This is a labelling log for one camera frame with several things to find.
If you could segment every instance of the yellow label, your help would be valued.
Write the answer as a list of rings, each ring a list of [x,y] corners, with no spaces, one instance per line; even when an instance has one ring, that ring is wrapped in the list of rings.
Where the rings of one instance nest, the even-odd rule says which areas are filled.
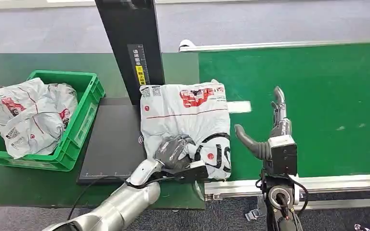
[[[145,76],[143,72],[143,66],[135,66],[135,70],[137,71],[138,81],[140,85],[145,85]]]

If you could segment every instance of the red printed logo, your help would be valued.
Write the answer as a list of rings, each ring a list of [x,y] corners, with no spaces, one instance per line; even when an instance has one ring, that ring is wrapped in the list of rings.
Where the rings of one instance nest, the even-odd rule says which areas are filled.
[[[63,124],[65,125],[65,128],[69,124],[70,120],[70,110],[65,108],[63,111],[59,113],[60,118],[62,119]]]
[[[9,97],[3,98],[1,102],[9,109],[13,116],[17,116],[21,111],[26,110],[26,108],[24,108],[21,104],[15,103],[12,98]]]
[[[214,158],[213,153],[209,153],[209,154],[208,154],[208,159],[213,160],[213,158]]]
[[[212,88],[205,88],[200,90],[182,90],[179,96],[184,102],[184,107],[198,107],[208,100],[210,95],[213,95]]]

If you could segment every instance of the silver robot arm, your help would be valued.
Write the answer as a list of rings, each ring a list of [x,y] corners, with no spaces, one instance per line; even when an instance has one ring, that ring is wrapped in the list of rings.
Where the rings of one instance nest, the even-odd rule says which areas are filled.
[[[124,183],[90,213],[51,225],[43,231],[121,231],[128,227],[160,194],[158,182],[147,182],[151,175],[164,171],[178,182],[194,182],[208,177],[205,163],[191,163],[189,156],[181,158],[194,145],[187,135],[164,138],[154,159],[144,160]]]
[[[133,185],[142,185],[154,172],[161,171],[162,166],[156,159],[146,159],[127,181]],[[51,225],[43,231],[121,231],[149,205],[155,203],[159,194],[157,182],[142,189],[124,183],[90,213]]]

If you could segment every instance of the qr code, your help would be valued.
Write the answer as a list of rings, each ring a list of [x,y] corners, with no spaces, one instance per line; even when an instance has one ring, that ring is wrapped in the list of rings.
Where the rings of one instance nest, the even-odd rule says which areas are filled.
[[[149,88],[143,88],[143,89],[141,90],[141,94],[142,94],[144,97],[150,97],[150,96],[151,96],[151,94],[150,94],[150,92],[149,92]]]
[[[24,142],[26,141],[26,139],[24,137],[21,137],[19,138],[17,141],[13,142],[11,144],[11,146],[14,148],[14,149],[19,149],[19,146],[22,145]]]
[[[161,87],[152,87],[153,96],[161,96]]]
[[[9,131],[8,135],[6,135],[6,138],[13,139],[19,135],[19,131],[16,128],[13,128]]]

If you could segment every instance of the package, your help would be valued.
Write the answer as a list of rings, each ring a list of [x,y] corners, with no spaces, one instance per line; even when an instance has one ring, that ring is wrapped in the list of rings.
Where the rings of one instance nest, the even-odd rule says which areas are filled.
[[[230,176],[230,119],[225,87],[212,80],[195,85],[145,85],[140,87],[141,132],[145,150],[153,158],[159,144],[172,135],[189,135],[189,156],[203,160],[209,178]]]
[[[51,154],[77,106],[67,84],[45,85],[40,78],[0,88],[0,134],[15,159]]]

